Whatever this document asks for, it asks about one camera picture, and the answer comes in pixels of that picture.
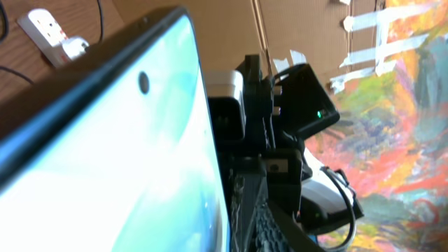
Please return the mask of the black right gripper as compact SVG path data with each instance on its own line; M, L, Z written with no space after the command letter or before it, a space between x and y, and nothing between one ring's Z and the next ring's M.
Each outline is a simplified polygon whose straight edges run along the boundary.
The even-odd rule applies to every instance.
M264 77L259 55L237 67L244 80L245 137L223 142L223 185L231 252L321 252L293 224L301 203L302 155L276 136L274 77Z

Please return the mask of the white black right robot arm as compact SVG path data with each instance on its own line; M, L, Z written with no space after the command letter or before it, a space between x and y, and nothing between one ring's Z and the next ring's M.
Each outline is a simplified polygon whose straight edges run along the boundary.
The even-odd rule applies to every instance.
M363 217L356 190L326 155L341 118L306 62L262 72L245 56L213 98L213 131L233 251L347 251Z

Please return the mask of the blue smartphone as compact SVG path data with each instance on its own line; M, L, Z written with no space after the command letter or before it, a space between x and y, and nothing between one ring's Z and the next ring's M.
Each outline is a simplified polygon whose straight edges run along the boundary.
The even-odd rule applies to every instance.
M230 250L186 8L152 10L1 106L1 250Z

